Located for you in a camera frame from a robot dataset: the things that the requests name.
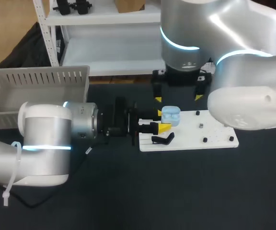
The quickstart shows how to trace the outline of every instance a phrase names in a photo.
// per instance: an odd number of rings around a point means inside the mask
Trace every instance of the white shelf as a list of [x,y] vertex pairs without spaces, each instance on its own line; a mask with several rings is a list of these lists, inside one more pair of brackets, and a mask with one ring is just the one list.
[[51,10],[46,18],[46,25],[159,23],[161,21],[160,0],[147,0],[145,10],[130,13],[119,13],[114,0],[90,2],[93,6],[86,15],[79,15],[77,11],[71,10],[71,14],[62,16],[58,11]]
[[161,58],[160,31],[120,30],[71,38],[63,66],[90,66],[90,76],[151,74],[165,69]]

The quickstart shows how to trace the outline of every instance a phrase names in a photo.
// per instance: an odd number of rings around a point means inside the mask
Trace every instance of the black table surface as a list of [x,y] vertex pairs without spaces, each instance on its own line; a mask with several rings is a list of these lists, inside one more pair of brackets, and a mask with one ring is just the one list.
[[[151,86],[91,85],[89,102],[103,108],[126,96],[153,107]],[[163,88],[163,103],[206,109],[193,89]],[[234,149],[140,152],[130,138],[115,138],[87,156],[79,171],[44,205],[27,209],[14,198],[2,206],[0,230],[276,230],[276,129],[236,131]],[[17,130],[0,140],[22,140]],[[88,148],[73,143],[71,168]],[[14,187],[30,203],[56,188]]]

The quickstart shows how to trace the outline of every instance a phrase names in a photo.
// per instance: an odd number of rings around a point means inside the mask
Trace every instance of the white board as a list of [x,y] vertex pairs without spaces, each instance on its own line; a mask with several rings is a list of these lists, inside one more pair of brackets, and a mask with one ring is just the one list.
[[[140,120],[139,124],[149,124],[150,120]],[[225,127],[215,120],[208,110],[200,111],[182,111],[181,122],[177,127],[172,127],[169,132],[158,135],[167,138],[174,132],[174,139],[169,145],[153,144],[151,137],[153,134],[139,133],[139,146],[142,152],[151,151],[173,151],[173,150],[198,150],[198,149],[223,149],[238,147],[239,142],[235,131],[231,127]]]

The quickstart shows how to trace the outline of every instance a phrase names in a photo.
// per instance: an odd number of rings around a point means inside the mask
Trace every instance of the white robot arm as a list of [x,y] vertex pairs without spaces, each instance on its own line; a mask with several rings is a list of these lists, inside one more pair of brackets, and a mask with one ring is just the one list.
[[251,0],[162,0],[162,57],[180,71],[217,65],[208,109],[245,130],[276,127],[276,11]]
[[[18,125],[24,143],[13,185],[65,183],[69,176],[71,137],[94,139],[101,125],[100,117],[94,103],[23,104]],[[10,180],[16,153],[16,147],[0,142],[2,185]]]

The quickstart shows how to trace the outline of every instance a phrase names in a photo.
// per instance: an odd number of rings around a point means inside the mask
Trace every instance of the storage basket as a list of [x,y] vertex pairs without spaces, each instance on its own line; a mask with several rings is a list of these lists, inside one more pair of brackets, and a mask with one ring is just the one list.
[[0,69],[0,129],[17,128],[25,102],[86,102],[89,66]]

